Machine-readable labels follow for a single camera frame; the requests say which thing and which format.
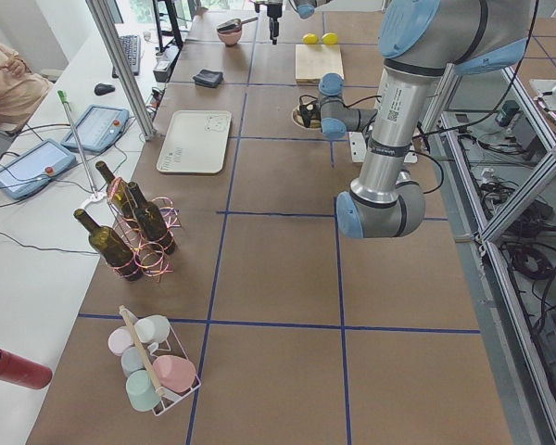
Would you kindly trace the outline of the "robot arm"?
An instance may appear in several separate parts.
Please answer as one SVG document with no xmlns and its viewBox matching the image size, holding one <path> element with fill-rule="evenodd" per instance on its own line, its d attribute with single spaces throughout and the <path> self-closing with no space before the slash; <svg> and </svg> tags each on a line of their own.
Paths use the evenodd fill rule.
<svg viewBox="0 0 556 445">
<path fill-rule="evenodd" d="M 253 1 L 257 13 L 264 6 L 269 20 L 269 38 L 273 45 L 280 33 L 279 18 L 285 9 L 283 0 Z M 343 12 L 384 12 L 390 1 L 286 1 L 286 4 L 301 18 L 310 18 L 317 9 Z"/>
<path fill-rule="evenodd" d="M 399 237 L 418 228 L 425 199 L 403 163 L 432 83 L 447 65 L 459 75 L 471 75 L 520 61 L 534 8 L 532 1 L 394 1 L 379 32 L 384 78 L 378 108 L 344 109 L 342 78 L 323 76 L 323 134 L 334 139 L 373 127 L 359 177 L 336 200 L 344 235 Z"/>
</svg>

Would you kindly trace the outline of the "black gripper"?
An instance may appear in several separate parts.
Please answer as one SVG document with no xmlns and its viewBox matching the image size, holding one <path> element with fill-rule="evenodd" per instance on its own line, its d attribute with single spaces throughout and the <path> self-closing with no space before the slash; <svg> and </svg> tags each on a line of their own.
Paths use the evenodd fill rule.
<svg viewBox="0 0 556 445">
<path fill-rule="evenodd" d="M 282 2 L 267 1 L 266 12 L 269 18 L 270 40 L 273 45 L 276 45 L 279 37 L 279 18 L 282 16 Z"/>
<path fill-rule="evenodd" d="M 297 111 L 302 124 L 308 124 L 310 119 L 321 120 L 321 114 L 316 102 L 301 104 L 298 106 Z"/>
</svg>

